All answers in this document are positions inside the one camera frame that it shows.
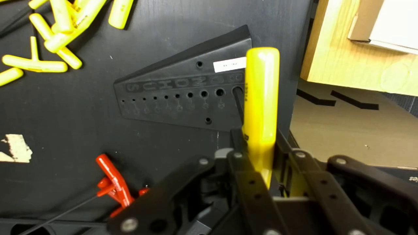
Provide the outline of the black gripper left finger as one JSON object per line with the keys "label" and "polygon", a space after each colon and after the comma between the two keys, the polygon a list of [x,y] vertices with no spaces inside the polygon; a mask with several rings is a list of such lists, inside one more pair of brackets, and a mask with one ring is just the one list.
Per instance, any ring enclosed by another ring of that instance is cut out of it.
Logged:
{"label": "black gripper left finger", "polygon": [[228,164],[247,231],[251,235],[288,235],[284,219],[251,160],[243,152],[233,150],[228,155]]}

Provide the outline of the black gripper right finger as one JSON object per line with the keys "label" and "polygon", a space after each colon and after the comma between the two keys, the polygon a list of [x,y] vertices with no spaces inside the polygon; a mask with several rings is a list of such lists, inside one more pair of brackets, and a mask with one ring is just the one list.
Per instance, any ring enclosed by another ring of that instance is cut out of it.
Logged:
{"label": "black gripper right finger", "polygon": [[335,235],[392,235],[366,219],[337,180],[305,150],[290,151],[290,195],[305,195],[317,202]]}

